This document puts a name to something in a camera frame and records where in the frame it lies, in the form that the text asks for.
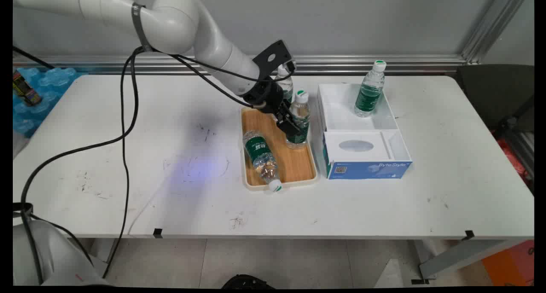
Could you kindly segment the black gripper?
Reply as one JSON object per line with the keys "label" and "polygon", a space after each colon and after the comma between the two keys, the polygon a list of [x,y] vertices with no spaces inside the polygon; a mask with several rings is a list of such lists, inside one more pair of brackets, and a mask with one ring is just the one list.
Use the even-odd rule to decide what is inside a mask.
{"label": "black gripper", "polygon": [[289,108],[284,107],[283,113],[279,113],[284,99],[283,89],[275,82],[257,82],[252,89],[244,94],[244,101],[251,104],[265,114],[276,116],[276,126],[287,137],[293,137],[300,133],[300,128]]}

